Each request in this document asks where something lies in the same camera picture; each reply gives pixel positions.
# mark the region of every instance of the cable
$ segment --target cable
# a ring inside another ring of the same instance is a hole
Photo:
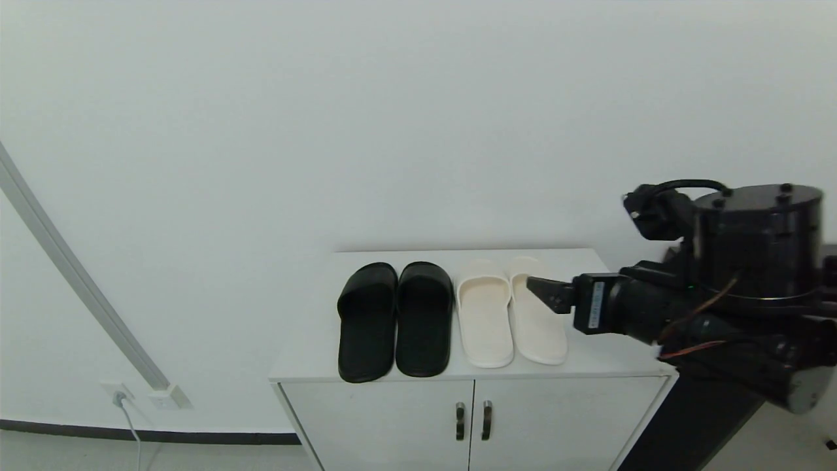
[[[134,424],[131,422],[131,416],[128,415],[128,411],[125,409],[125,405],[122,404],[127,398],[124,392],[117,391],[113,395],[113,403],[115,406],[119,407],[122,410],[122,413],[125,414],[125,419],[128,420],[128,427],[131,428],[131,434],[134,436],[136,440],[136,471],[140,471],[140,462],[142,459],[142,441],[140,440],[140,436],[136,434],[136,430],[134,429]]]
[[[688,354],[690,354],[692,352],[696,352],[698,350],[710,349],[710,348],[718,346],[720,344],[725,344],[726,342],[727,342],[726,340],[712,340],[711,342],[704,342],[703,344],[697,344],[693,347],[689,347],[688,349],[682,349],[682,350],[678,350],[678,351],[673,352],[673,353],[660,355],[659,358],[660,358],[660,360],[667,360],[669,358],[675,358],[676,356],[688,355]]]
[[[645,198],[651,199],[657,194],[663,193],[664,191],[678,188],[709,188],[717,191],[725,191],[729,189],[726,187],[725,184],[722,184],[721,182],[717,182],[715,180],[671,180],[670,182],[656,184],[651,189],[648,189],[645,194]]]
[[[715,293],[715,296],[707,299],[703,304],[692,310],[692,312],[688,313],[685,317],[679,318],[676,321],[666,325],[665,329],[663,329],[663,331],[660,332],[660,337],[657,339],[657,343],[662,344],[663,340],[667,338],[669,335],[671,335],[671,332],[674,330],[676,326],[691,321],[697,314],[702,313],[712,304],[717,303],[718,299],[723,298],[732,289],[732,287],[735,286],[735,284],[738,282],[738,276],[740,274],[741,272],[736,272],[736,274],[732,276],[732,279],[730,279],[730,281],[721,291]]]

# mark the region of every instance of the white slipper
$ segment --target white slipper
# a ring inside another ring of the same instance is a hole
[[[462,270],[456,286],[465,356],[480,368],[500,368],[515,357],[509,328],[511,285],[493,261],[474,260]]]
[[[547,266],[530,256],[519,256],[509,265],[511,274],[511,324],[517,350],[529,360],[560,365],[567,358],[564,316],[555,314],[526,289],[526,277],[549,278]]]

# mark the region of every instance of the black baseboard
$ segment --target black baseboard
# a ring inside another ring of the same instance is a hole
[[[0,419],[0,430],[10,432],[41,433],[62,437],[104,438],[107,440],[133,441],[131,431],[125,428],[80,427],[51,423],[19,422]],[[299,445],[295,433],[227,433],[227,432],[157,432],[137,430],[143,442],[197,443],[201,445]]]

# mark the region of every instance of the wall outlet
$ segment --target wall outlet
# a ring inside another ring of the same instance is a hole
[[[154,407],[162,411],[176,411],[189,407],[189,400],[178,385],[170,385],[165,391],[153,391],[148,395]]]
[[[131,394],[130,391],[128,391],[127,386],[120,383],[119,381],[99,381],[99,384],[102,386],[102,389],[104,389],[107,392],[107,396],[111,400],[113,400],[113,395],[116,394],[116,392],[118,391],[122,391],[123,393],[125,393],[125,397],[127,397],[128,399],[134,398],[134,395]]]

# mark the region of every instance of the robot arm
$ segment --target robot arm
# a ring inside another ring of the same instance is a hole
[[[716,190],[692,201],[684,187]],[[837,318],[819,258],[820,190],[729,189],[711,180],[640,185],[624,207],[649,240],[679,252],[572,282],[530,277],[555,313],[575,307],[585,334],[625,334],[660,346],[682,374],[735,381],[794,413],[813,408],[837,365]]]

